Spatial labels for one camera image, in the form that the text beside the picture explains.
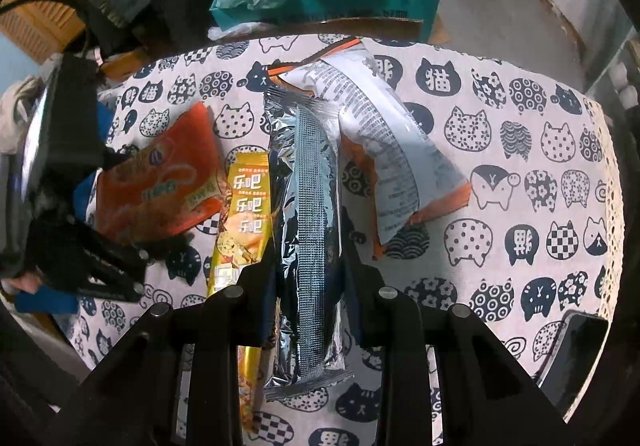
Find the person's left hand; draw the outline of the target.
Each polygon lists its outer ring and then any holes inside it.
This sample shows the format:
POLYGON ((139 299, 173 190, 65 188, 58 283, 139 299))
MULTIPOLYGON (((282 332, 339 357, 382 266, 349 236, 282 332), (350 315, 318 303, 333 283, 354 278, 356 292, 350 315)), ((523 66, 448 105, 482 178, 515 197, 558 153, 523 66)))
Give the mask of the person's left hand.
POLYGON ((42 280, 36 273, 24 273, 16 278, 2 278, 1 285, 2 289, 11 295, 18 292, 35 294, 42 286, 42 280))

